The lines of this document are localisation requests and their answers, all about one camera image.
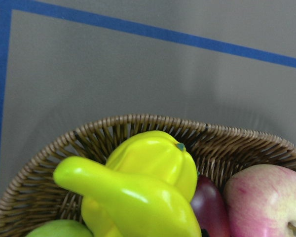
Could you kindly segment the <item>yellow banana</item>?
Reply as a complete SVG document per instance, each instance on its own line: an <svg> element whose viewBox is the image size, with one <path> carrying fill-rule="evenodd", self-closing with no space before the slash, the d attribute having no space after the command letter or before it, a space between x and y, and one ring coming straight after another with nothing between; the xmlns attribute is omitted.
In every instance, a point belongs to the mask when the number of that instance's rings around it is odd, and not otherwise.
<svg viewBox="0 0 296 237"><path fill-rule="evenodd" d="M188 200L158 178L69 157L57 165L53 179L82 196L82 218L97 237L201 236Z"/></svg>

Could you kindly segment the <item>woven fruit basket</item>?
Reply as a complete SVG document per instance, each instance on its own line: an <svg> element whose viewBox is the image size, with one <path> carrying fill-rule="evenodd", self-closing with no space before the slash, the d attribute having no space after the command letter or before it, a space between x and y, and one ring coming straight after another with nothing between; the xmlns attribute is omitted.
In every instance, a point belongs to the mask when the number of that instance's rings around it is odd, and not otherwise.
<svg viewBox="0 0 296 237"><path fill-rule="evenodd" d="M265 132L158 115L104 118L61 135L18 172L0 199L0 237L23 237L56 219L82 222L81 196L53 182L57 164L71 155L104 163L124 140L149 130L184 143L199 172L219 189L232 174L259 163L296 171L296 146Z"/></svg>

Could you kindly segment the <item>red yellow mango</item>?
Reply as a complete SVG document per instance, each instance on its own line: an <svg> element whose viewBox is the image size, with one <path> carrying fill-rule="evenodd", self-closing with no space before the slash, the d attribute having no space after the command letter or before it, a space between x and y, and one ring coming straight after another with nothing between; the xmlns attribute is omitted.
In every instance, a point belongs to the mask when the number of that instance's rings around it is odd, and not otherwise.
<svg viewBox="0 0 296 237"><path fill-rule="evenodd" d="M203 237L229 237L229 220L223 198L216 185L206 176L199 175L191 201Z"/></svg>

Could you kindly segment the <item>red apple right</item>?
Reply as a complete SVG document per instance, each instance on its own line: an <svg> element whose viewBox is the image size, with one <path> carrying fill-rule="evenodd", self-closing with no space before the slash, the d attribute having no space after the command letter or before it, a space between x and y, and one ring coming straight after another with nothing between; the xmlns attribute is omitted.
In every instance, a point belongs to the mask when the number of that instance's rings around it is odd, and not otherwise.
<svg viewBox="0 0 296 237"><path fill-rule="evenodd" d="M233 237L296 237L296 172L271 164L229 178L223 196Z"/></svg>

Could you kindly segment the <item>green pear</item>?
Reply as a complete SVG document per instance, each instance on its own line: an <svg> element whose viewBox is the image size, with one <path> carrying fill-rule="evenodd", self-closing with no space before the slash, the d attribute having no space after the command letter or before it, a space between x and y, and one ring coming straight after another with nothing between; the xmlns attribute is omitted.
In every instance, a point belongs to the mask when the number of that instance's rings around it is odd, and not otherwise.
<svg viewBox="0 0 296 237"><path fill-rule="evenodd" d="M54 220L29 232L27 237L92 237L91 231L75 220Z"/></svg>

